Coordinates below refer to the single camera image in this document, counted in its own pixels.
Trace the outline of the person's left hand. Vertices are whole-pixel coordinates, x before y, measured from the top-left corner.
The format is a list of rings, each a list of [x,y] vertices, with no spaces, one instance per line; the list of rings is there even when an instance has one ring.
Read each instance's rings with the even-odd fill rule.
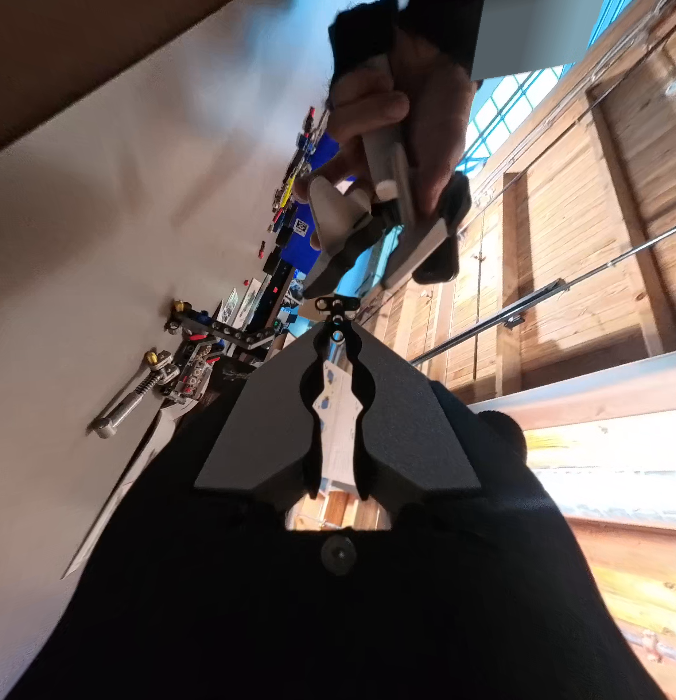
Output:
[[[339,151],[311,175],[334,185],[349,176],[368,181],[362,135],[404,125],[413,200],[429,216],[463,155],[477,85],[434,45],[403,30],[389,61],[391,75],[364,65],[333,84],[327,132]]]

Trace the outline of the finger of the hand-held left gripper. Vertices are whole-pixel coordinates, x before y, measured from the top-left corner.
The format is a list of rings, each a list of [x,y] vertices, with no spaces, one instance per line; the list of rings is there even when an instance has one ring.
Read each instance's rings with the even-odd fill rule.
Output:
[[[385,224],[372,213],[370,198],[357,189],[344,195],[317,176],[308,186],[308,203],[320,244],[319,257],[304,280],[304,299],[329,295],[358,258],[381,238]]]
[[[418,285],[454,279],[454,238],[445,218],[404,226],[397,247],[388,258],[381,288],[392,291],[409,280]]]

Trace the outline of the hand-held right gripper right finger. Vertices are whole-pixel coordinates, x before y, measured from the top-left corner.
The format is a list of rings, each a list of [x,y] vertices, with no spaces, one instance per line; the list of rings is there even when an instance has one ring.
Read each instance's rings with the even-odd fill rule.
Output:
[[[353,450],[360,498],[399,514],[433,498],[478,494],[481,484],[427,377],[353,323],[349,361],[362,407]]]

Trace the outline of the illustrated instruction page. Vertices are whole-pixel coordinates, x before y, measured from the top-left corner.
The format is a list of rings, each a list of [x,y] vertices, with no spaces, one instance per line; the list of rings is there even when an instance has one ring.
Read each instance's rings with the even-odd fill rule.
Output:
[[[222,302],[219,310],[215,312],[213,316],[215,320],[232,328],[240,329],[244,326],[255,308],[256,298],[262,288],[262,282],[259,279],[252,278],[246,282],[241,293],[236,288],[232,289],[227,300]]]

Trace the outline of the lego set box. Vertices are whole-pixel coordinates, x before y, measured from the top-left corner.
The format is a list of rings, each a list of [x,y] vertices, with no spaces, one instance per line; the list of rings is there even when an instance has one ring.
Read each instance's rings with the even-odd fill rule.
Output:
[[[263,294],[264,306],[261,314],[261,328],[272,328],[283,305],[286,293],[295,279],[296,268],[283,259],[279,260]]]

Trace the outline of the person's left forearm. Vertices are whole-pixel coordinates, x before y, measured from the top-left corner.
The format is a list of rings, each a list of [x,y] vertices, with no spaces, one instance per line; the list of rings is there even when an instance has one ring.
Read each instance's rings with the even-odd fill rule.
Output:
[[[471,76],[483,1],[397,1],[359,4],[339,13],[328,28],[333,51],[332,83],[373,57],[385,55],[396,30],[427,40]]]

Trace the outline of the grey lego shock absorber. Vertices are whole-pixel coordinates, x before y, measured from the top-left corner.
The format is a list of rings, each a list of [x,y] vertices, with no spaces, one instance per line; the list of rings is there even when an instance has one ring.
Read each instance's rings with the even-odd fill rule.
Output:
[[[148,351],[143,358],[147,375],[115,407],[91,424],[91,430],[100,438],[107,439],[117,433],[117,429],[135,408],[156,386],[164,386],[180,374],[169,351]]]

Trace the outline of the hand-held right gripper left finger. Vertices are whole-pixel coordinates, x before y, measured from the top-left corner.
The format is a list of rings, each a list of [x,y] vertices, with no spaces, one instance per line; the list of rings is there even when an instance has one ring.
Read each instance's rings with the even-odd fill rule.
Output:
[[[246,381],[194,485],[287,511],[316,497],[322,479],[321,424],[314,402],[333,327],[320,323]]]

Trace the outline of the metal ceiling rod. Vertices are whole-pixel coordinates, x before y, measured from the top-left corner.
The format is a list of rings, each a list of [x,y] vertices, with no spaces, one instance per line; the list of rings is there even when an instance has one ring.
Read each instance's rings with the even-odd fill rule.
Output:
[[[619,264],[623,263],[630,258],[638,256],[640,253],[646,250],[653,249],[659,243],[671,238],[676,235],[676,225],[660,235],[651,238],[637,246],[632,247],[629,250],[624,251],[618,256],[608,260],[602,265],[593,268],[592,270],[585,272],[584,274],[577,276],[571,281],[566,281],[564,279],[557,279],[542,288],[539,288],[527,295],[523,296],[522,299],[512,302],[507,307],[498,311],[496,314],[478,321],[473,326],[467,328],[465,331],[455,335],[444,341],[443,343],[436,345],[433,349],[430,349],[426,353],[423,353],[410,361],[410,364],[414,367],[420,367],[422,364],[431,361],[432,359],[446,354],[452,348],[462,345],[466,341],[478,337],[482,333],[491,328],[496,328],[498,326],[503,326],[508,330],[513,330],[520,326],[525,318],[524,315],[527,311],[533,309],[537,305],[563,293],[570,291],[571,288],[585,282],[586,280],[599,275],[606,270],[613,269]]]

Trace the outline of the small black lego connector piece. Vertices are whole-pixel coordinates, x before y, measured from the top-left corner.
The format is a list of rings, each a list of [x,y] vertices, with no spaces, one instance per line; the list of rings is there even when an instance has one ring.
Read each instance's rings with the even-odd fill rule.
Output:
[[[362,299],[355,295],[331,293],[317,297],[312,304],[323,322],[328,342],[335,346],[345,345],[352,323],[359,315]]]

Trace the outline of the partly built lego assembly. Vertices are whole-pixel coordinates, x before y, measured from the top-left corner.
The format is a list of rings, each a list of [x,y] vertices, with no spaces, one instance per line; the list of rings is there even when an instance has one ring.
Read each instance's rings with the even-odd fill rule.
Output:
[[[164,329],[180,337],[172,360],[178,373],[159,393],[182,406],[202,398],[217,366],[232,380],[245,379],[264,362],[276,337],[272,328],[233,328],[180,300],[172,303]]]

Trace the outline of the scattered loose lego pieces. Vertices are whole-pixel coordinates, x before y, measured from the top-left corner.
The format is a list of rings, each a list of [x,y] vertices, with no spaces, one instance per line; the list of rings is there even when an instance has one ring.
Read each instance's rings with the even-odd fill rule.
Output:
[[[266,241],[264,258],[269,241],[276,240],[277,234],[283,227],[283,220],[287,218],[288,214],[294,214],[297,208],[292,194],[294,182],[298,177],[305,176],[311,170],[308,159],[315,152],[320,138],[325,134],[328,115],[328,109],[325,108],[320,117],[316,117],[316,108],[312,106],[304,118],[302,129],[297,137],[295,154],[273,196],[272,222],[269,224],[263,239]]]

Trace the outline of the printed white paper sheets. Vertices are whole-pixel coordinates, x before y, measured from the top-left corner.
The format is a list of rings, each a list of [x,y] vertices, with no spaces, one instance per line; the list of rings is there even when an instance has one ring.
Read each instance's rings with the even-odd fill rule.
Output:
[[[319,418],[322,477],[357,495],[353,457],[356,420],[362,405],[353,395],[352,377],[330,361],[323,363],[324,388],[313,408]]]

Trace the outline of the white instruction booklet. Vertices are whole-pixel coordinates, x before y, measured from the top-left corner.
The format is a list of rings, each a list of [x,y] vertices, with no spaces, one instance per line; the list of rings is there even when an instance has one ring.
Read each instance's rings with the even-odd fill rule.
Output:
[[[141,476],[144,469],[164,449],[172,439],[181,417],[178,409],[171,402],[164,402],[152,423],[144,434],[140,445],[133,453],[122,475],[117,479],[106,502],[98,512],[79,548],[66,566],[61,579],[65,580],[80,569],[90,557],[98,539],[104,532],[109,520],[123,501],[124,496]]]

